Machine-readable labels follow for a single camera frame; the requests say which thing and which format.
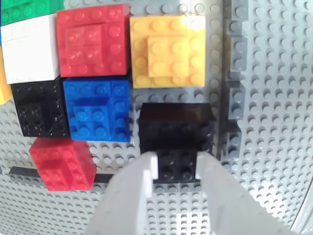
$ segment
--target green lego brick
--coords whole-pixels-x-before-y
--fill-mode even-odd
[[[2,0],[1,25],[64,10],[64,0]]]

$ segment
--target orange lego brick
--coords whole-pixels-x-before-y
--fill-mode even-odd
[[[134,88],[205,85],[205,16],[131,17]]]
[[[11,86],[6,83],[2,46],[0,46],[0,104],[5,104],[12,97]]]

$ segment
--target stacked lego bricks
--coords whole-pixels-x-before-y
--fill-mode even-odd
[[[205,85],[204,16],[63,9],[62,0],[1,5],[2,103],[13,95],[23,135],[38,137],[30,154],[52,191],[91,189],[86,141],[130,142],[131,74],[134,89]],[[211,153],[214,134],[209,104],[143,106],[140,149],[157,152],[157,183],[196,181],[197,151]]]

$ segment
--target white lego brick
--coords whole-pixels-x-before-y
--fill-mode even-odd
[[[1,27],[8,84],[51,81],[60,75],[56,14]]]

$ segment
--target blue lego brick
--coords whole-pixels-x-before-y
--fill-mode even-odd
[[[130,141],[127,76],[68,78],[64,93],[73,140]]]

